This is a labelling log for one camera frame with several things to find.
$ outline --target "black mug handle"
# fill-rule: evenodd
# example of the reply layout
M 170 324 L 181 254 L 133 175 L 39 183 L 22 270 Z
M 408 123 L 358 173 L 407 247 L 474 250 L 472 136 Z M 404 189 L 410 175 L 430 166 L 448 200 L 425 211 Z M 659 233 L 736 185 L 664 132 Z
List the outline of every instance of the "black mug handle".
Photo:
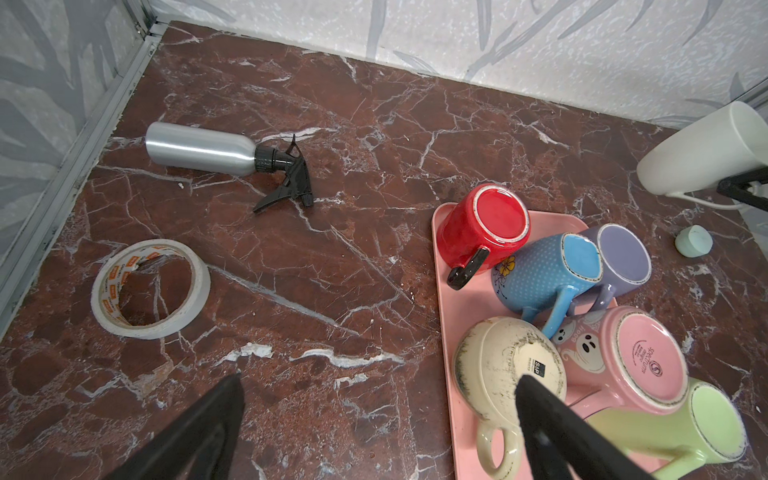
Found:
M 465 266 L 457 266 L 451 270 L 451 273 L 448 274 L 448 285 L 454 290 L 460 290 L 477 273 L 490 254 L 491 251 L 487 247 L 478 248 L 478 251 L 472 255 Z

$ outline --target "red mug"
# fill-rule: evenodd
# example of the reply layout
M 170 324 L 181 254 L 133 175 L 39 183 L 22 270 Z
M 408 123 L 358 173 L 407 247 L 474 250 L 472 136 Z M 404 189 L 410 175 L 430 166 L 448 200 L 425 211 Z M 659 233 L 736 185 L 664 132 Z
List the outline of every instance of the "red mug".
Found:
M 525 245 L 530 235 L 528 209 L 517 195 L 498 185 L 478 185 L 438 228 L 438 251 L 452 268 L 448 285 L 461 289 L 475 273 Z

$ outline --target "white masking tape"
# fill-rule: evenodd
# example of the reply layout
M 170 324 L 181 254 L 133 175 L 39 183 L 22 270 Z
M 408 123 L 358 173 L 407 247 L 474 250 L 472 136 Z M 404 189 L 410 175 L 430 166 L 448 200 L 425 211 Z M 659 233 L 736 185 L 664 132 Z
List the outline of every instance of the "white masking tape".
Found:
M 143 262 L 163 255 L 178 255 L 189 262 L 192 268 L 190 291 L 181 306 L 160 322 L 146 326 L 133 326 L 120 312 L 120 290 L 128 275 Z M 153 340 L 176 333 L 187 326 L 203 309 L 209 292 L 208 267 L 191 248 L 173 240 L 145 240 L 116 253 L 99 270 L 91 289 L 91 309 L 96 320 L 108 332 Z

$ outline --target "marble countertop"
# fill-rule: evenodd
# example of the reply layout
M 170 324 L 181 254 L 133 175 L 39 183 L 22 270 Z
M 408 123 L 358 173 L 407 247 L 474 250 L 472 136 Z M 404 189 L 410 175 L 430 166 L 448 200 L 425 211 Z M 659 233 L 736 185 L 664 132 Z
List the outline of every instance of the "marble countertop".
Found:
M 282 174 L 152 164 L 144 133 L 157 120 L 282 147 L 297 132 L 315 206 L 255 216 Z M 452 478 L 429 225 L 439 204 L 493 180 L 532 210 L 637 233 L 654 273 L 620 303 L 667 326 L 691 375 L 733 398 L 751 441 L 738 463 L 690 478 L 768 475 L 768 263 L 738 213 L 639 186 L 637 162 L 672 133 L 172 24 L 0 344 L 0 472 L 100 478 L 241 372 L 231 478 Z M 693 223 L 715 245 L 686 259 L 673 241 Z M 165 339 L 113 336 L 91 314 L 94 278 L 113 253 L 158 237 L 209 265 L 206 306 Z M 168 303 L 185 294 L 157 291 Z

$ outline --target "leaf print wallpaper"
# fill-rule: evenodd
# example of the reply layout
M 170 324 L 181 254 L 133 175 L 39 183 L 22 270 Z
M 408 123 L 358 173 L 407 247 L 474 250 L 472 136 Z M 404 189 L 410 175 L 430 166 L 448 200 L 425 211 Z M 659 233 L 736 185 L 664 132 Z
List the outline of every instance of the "leaf print wallpaper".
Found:
M 139 37 L 121 0 L 0 0 L 0 261 Z
M 158 13 L 684 127 L 768 78 L 764 0 L 150 0 Z

